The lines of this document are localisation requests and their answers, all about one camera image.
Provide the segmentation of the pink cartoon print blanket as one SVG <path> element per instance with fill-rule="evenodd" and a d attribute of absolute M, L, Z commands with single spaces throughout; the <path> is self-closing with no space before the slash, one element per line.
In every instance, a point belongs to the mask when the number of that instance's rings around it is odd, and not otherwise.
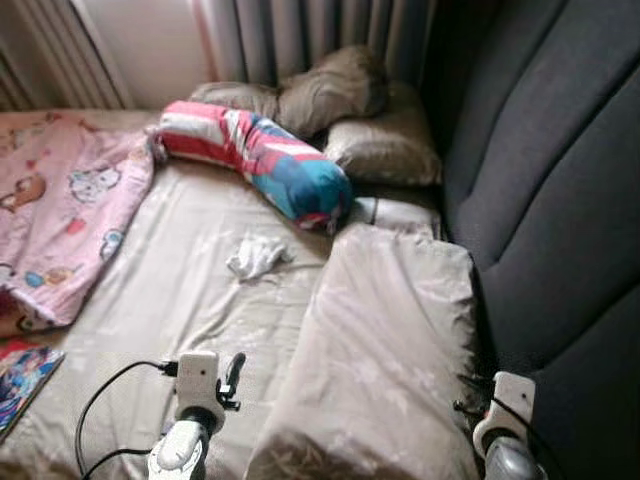
<path fill-rule="evenodd" d="M 145 129 L 0 114 L 0 339 L 76 323 L 145 200 Z"/>

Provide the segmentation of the beige floral bed sheet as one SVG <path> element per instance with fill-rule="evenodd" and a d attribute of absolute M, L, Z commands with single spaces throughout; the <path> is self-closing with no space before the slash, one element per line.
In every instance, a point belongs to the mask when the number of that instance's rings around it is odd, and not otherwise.
<path fill-rule="evenodd" d="M 150 120 L 138 111 L 64 113 L 111 128 Z M 225 261 L 246 233 L 283 239 L 293 260 L 241 282 Z M 250 355 L 244 411 L 215 435 L 210 463 L 212 480 L 243 480 L 330 244 L 293 228 L 237 175 L 154 165 L 122 246 L 76 323 L 32 335 L 65 358 L 0 445 L 0 480 L 76 480 L 115 448 L 123 456 L 93 476 L 142 479 L 145 460 L 131 449 L 154 444 L 177 404 L 156 365 L 196 347 Z"/>

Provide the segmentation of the large beige floral pillow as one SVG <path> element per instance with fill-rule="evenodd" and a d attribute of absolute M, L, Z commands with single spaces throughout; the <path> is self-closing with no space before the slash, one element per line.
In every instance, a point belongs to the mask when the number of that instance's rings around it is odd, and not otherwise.
<path fill-rule="evenodd" d="M 465 248 L 371 225 L 335 238 L 244 480 L 479 480 Z"/>

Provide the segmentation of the white grey roll cushion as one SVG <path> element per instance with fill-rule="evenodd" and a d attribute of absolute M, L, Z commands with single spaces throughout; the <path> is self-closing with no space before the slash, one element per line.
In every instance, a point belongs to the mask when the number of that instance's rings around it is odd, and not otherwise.
<path fill-rule="evenodd" d="M 424 233 L 435 241 L 447 239 L 442 215 L 434 207 L 393 198 L 357 197 L 346 221 L 348 224 Z"/>

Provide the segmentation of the brown floral pillow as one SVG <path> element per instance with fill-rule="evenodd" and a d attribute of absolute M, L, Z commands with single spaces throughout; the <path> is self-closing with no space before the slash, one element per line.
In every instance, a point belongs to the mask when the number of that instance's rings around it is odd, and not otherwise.
<path fill-rule="evenodd" d="M 232 81 L 204 83 L 187 100 L 252 111 L 273 120 L 278 120 L 280 115 L 280 91 L 265 84 Z"/>
<path fill-rule="evenodd" d="M 387 69 L 370 47 L 343 47 L 282 82 L 274 120 L 301 140 L 310 140 L 339 120 L 380 114 L 389 88 Z"/>
<path fill-rule="evenodd" d="M 383 113 L 335 123 L 323 152 L 357 182 L 436 186 L 442 180 L 428 114 L 419 93 L 403 82 L 390 84 Z"/>

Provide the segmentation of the crumpled white cloth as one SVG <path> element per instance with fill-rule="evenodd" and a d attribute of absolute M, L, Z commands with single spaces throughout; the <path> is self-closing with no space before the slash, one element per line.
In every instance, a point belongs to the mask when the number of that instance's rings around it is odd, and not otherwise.
<path fill-rule="evenodd" d="M 283 239 L 246 233 L 225 261 L 241 282 L 253 282 L 284 262 L 291 262 L 291 248 Z"/>

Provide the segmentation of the dark grey padded panel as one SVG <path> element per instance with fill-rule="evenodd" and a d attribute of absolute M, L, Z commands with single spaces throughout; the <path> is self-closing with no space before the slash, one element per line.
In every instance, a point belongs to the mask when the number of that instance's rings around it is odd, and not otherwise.
<path fill-rule="evenodd" d="M 639 480 L 640 0 L 438 0 L 424 65 L 480 374 L 534 380 L 552 476 Z"/>

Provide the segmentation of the white pleated curtain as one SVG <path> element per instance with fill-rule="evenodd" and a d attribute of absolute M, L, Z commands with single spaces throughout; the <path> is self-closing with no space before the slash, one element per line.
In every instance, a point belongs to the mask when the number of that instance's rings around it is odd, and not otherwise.
<path fill-rule="evenodd" d="M 134 106 L 88 0 L 0 0 L 0 111 Z"/>

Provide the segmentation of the grey pleated curtain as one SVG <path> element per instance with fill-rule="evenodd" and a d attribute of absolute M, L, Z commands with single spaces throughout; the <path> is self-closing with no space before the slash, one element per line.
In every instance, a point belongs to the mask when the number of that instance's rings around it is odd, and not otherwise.
<path fill-rule="evenodd" d="M 189 0 L 212 78 L 278 84 L 365 46 L 394 81 L 425 76 L 440 0 Z"/>

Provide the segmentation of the red white blue bolster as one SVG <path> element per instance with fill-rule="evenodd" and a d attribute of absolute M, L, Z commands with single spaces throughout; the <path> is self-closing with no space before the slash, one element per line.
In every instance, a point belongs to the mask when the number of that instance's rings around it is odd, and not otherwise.
<path fill-rule="evenodd" d="M 340 166 L 255 111 L 173 102 L 161 113 L 155 138 L 166 156 L 241 174 L 302 230 L 337 233 L 355 202 Z"/>

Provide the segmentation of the colourful comic book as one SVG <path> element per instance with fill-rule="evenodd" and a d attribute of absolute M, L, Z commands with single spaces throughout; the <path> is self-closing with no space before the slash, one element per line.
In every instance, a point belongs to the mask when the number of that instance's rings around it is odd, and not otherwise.
<path fill-rule="evenodd" d="M 0 445 L 64 358 L 63 349 L 28 340 L 0 342 Z"/>

